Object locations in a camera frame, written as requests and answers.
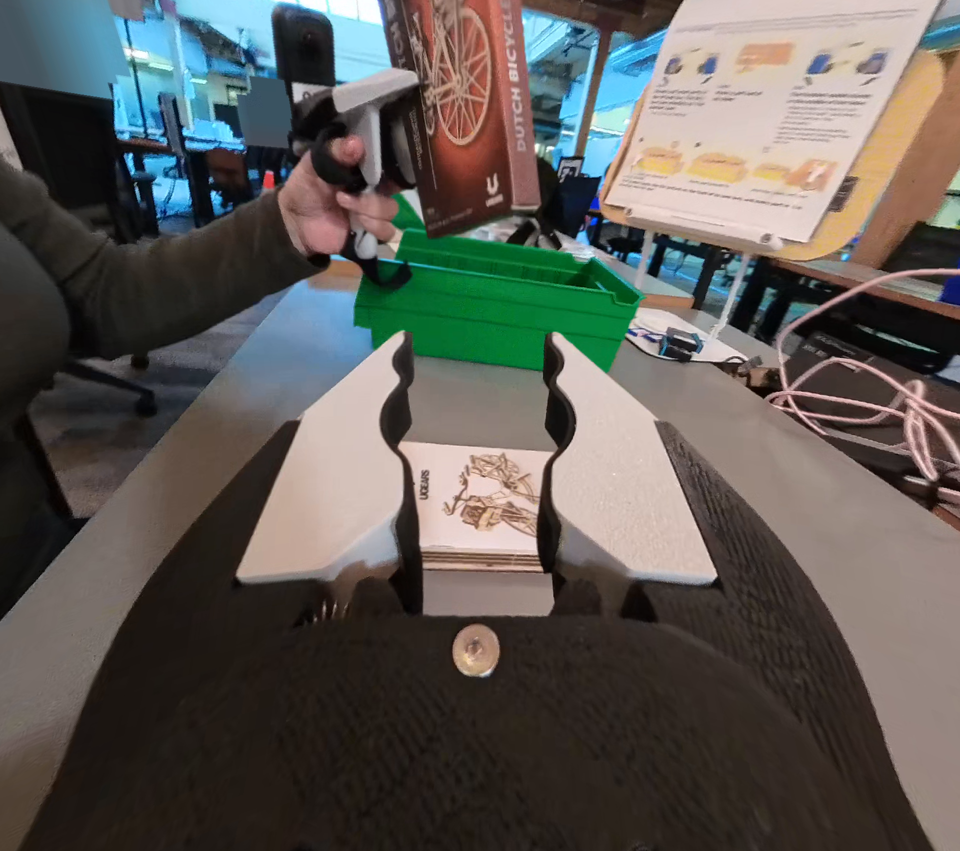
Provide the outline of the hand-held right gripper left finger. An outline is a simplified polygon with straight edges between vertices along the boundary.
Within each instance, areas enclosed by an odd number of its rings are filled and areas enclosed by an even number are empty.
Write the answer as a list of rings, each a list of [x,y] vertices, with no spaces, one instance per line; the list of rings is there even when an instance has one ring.
[[[411,467],[413,337],[393,334],[296,422],[246,550],[244,585],[389,580],[419,562]]]

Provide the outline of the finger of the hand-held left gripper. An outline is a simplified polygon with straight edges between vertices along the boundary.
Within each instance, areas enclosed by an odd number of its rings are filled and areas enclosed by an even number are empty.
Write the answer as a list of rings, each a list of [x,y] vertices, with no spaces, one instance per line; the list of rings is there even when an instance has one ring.
[[[385,68],[377,73],[338,85],[332,89],[332,102],[339,115],[358,109],[385,105],[400,100],[420,87],[416,71],[406,68]]]

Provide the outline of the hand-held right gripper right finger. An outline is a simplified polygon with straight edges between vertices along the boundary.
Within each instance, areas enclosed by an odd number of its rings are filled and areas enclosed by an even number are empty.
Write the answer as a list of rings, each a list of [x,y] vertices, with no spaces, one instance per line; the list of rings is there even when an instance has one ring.
[[[543,345],[545,429],[538,560],[598,588],[711,586],[718,573],[662,421],[558,331]]]

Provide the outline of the brown model kit box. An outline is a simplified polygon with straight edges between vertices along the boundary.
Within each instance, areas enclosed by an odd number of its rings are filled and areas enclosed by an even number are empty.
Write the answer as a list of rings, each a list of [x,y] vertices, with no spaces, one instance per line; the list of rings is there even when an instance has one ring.
[[[542,203],[522,0],[381,0],[390,60],[415,72],[403,115],[429,238]]]

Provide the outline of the white instruction booklet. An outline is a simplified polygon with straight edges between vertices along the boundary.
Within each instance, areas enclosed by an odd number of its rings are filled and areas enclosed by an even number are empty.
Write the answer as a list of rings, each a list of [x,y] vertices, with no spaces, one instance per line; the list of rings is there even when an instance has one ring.
[[[404,441],[424,555],[539,562],[537,521],[550,452]]]

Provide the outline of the green plastic bin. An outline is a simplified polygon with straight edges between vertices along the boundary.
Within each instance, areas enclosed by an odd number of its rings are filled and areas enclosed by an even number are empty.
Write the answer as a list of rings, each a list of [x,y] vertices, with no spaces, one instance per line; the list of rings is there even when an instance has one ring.
[[[611,369],[644,301],[629,280],[594,256],[468,236],[431,238],[415,205],[397,198],[401,240],[378,270],[388,288],[364,277],[353,326],[378,348],[412,335],[418,356],[541,370],[545,339],[559,332],[602,370]]]

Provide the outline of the person's left forearm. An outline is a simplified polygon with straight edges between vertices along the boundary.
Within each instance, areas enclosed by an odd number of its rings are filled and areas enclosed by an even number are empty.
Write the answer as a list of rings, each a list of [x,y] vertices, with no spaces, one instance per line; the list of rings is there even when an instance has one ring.
[[[265,192],[190,233],[118,244],[62,208],[36,175],[2,161],[2,227],[54,291],[71,345],[99,358],[182,341],[325,269]]]

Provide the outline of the person's left hand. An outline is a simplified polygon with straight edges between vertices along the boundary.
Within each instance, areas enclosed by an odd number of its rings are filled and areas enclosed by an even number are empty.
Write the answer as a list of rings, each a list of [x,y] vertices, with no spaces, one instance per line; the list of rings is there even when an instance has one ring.
[[[377,190],[349,194],[316,173],[303,154],[279,191],[278,206],[294,247],[305,257],[342,253],[354,226],[369,236],[372,249],[394,238],[400,189],[385,182]]]

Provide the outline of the small black blue device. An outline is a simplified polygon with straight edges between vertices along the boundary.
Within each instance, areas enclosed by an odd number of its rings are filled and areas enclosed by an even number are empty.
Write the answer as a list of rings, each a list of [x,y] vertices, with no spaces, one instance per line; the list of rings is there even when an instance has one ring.
[[[702,354],[705,343],[695,331],[669,327],[659,337],[656,354],[668,361],[689,364]]]

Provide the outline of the black office chair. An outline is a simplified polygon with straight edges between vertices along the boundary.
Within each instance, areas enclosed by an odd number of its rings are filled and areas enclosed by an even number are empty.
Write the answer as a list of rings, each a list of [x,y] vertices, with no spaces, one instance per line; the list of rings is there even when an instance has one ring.
[[[2,85],[2,118],[12,124],[16,150],[26,160],[24,172],[38,177],[54,201],[89,230],[113,237],[90,227],[76,214],[78,210],[106,209],[114,228],[123,236],[119,223],[124,210],[116,181],[119,157],[112,121],[105,104],[91,97],[56,91],[26,89]],[[80,352],[69,344],[66,358]]]

